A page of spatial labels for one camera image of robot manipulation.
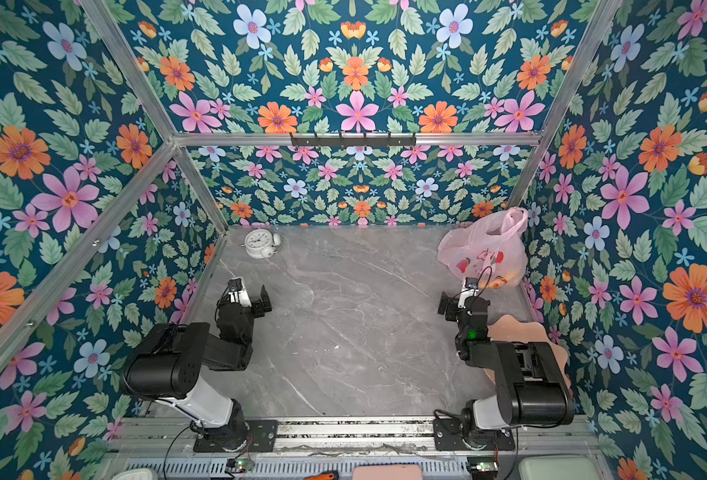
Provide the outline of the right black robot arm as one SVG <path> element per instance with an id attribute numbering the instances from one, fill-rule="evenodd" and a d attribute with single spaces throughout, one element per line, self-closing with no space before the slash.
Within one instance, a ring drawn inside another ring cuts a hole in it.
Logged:
<path id="1" fill-rule="evenodd" d="M 549 340 L 541 323 L 511 315 L 491 321 L 489 308 L 491 301 L 483 298 L 477 279 L 467 278 L 455 295 L 441 294 L 437 314 L 457 325 L 457 357 L 483 370 L 495 392 L 469 400 L 459 414 L 433 412 L 439 451 L 512 450 L 515 428 L 549 429 L 573 422 L 565 348 Z"/>

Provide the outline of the pink plastic bag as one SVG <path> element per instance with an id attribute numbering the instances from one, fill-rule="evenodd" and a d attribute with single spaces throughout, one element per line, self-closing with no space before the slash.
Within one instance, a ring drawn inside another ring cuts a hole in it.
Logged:
<path id="1" fill-rule="evenodd" d="M 527 210 L 515 207 L 451 230 L 439 244 L 437 260 L 461 280 L 481 277 L 481 286 L 491 289 L 518 286 L 527 268 L 527 222 Z"/>

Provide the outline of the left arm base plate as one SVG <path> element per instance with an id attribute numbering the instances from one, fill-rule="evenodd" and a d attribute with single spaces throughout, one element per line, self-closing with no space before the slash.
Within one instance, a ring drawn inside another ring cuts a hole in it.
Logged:
<path id="1" fill-rule="evenodd" d="M 192 422 L 195 453 L 272 452 L 278 436 L 276 420 L 247 421 L 232 418 L 222 427 L 203 427 Z"/>

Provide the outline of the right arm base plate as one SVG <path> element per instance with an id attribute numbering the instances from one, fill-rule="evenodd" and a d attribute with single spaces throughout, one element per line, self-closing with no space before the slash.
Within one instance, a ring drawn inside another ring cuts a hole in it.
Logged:
<path id="1" fill-rule="evenodd" d="M 433 418 L 433 442 L 437 451 L 503 451 L 515 450 L 511 430 L 477 430 L 463 432 L 461 421 L 449 417 Z"/>

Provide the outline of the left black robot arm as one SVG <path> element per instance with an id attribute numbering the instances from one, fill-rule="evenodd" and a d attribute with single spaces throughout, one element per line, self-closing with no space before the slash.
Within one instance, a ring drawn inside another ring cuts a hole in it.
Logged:
<path id="1" fill-rule="evenodd" d="M 231 279 L 216 305 L 219 333 L 211 333 L 207 322 L 154 327 L 128 357 L 121 390 L 189 418 L 197 453 L 268 451 L 277 423 L 247 422 L 240 402 L 211 386 L 202 371 L 245 371 L 254 352 L 256 320 L 272 310 L 266 288 L 253 300 L 241 278 Z"/>

